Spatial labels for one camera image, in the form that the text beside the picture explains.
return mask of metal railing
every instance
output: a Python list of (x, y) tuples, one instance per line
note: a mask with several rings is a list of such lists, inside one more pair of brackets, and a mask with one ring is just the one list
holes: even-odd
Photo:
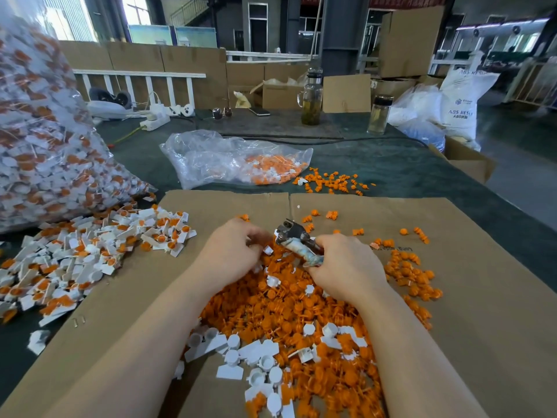
[[(450, 69), (455, 69), (456, 67), (463, 67), (464, 69), (475, 72), (482, 62), (482, 56), (484, 55), (481, 51), (473, 51), (467, 60), (437, 60), (435, 56), (431, 59), (429, 65), (429, 75), (435, 75), (437, 68), (439, 66), (450, 66)], [(358, 64), (358, 72), (365, 73), (366, 71), (376, 70), (377, 67), (366, 67), (367, 63), (379, 63), (379, 57), (367, 57), (362, 55)]]
[(155, 104), (155, 93), (153, 91), (153, 81), (151, 77), (165, 77), (167, 79), (168, 87), (168, 97), (170, 98), (171, 105), (176, 105), (176, 97), (174, 96), (174, 85), (172, 84), (172, 78), (185, 78), (188, 85), (188, 98), (189, 104), (194, 108), (196, 106), (193, 99), (193, 84), (191, 82), (192, 78), (205, 78), (207, 77), (205, 73), (161, 73), (161, 72), (132, 72), (125, 70), (83, 70), (74, 69), (73, 73), (75, 75), (83, 76), (83, 83), (85, 84), (85, 89), (87, 90), (87, 98), (89, 97), (89, 90), (91, 89), (91, 82), (89, 81), (89, 75), (101, 75), (104, 76), (106, 90), (114, 94), (114, 89), (112, 88), (112, 82), (110, 81), (111, 76), (123, 76), (126, 79), (126, 90), (130, 94), (131, 104), (135, 107), (137, 102), (135, 100), (134, 88), (131, 84), (131, 76), (143, 76), (145, 78), (145, 83), (147, 84), (147, 90), (149, 91), (149, 102), (150, 104)]
[(206, 0), (188, 0), (182, 7), (171, 14), (173, 26), (187, 26), (189, 22), (207, 10)]
[(557, 110), (557, 57), (527, 58), (503, 99), (512, 101)]
[(228, 51), (226, 59), (229, 63), (303, 63), (309, 62), (309, 54), (288, 54), (288, 53), (256, 53), (253, 51)]

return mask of left hand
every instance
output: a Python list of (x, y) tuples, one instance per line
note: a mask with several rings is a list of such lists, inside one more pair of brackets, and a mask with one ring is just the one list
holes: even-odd
[(200, 279), (212, 296), (252, 269), (271, 241), (272, 235), (266, 230), (233, 218), (213, 232), (188, 274)]

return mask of staircase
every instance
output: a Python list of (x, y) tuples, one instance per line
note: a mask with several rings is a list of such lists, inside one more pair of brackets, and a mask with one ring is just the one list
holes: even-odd
[(171, 14), (173, 26), (192, 26), (192, 22), (209, 10), (207, 0), (185, 0), (182, 7)]

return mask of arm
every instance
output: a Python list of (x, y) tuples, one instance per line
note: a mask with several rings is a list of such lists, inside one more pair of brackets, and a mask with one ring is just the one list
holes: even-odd
[(362, 315), (389, 415), (487, 417), (439, 346), (388, 285), (373, 251), (343, 235), (319, 236), (316, 242), (324, 247), (325, 260), (310, 274), (328, 293), (352, 303)]
[(256, 264), (270, 239), (240, 219), (219, 227), (184, 274), (46, 416), (156, 416), (199, 314), (213, 294)]

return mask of forearm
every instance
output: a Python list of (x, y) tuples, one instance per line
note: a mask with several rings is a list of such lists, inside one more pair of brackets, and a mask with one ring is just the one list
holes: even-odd
[(372, 340), (391, 417), (487, 416), (394, 290), (385, 286), (357, 307)]
[(188, 269), (47, 414), (156, 416), (191, 329), (212, 294)]

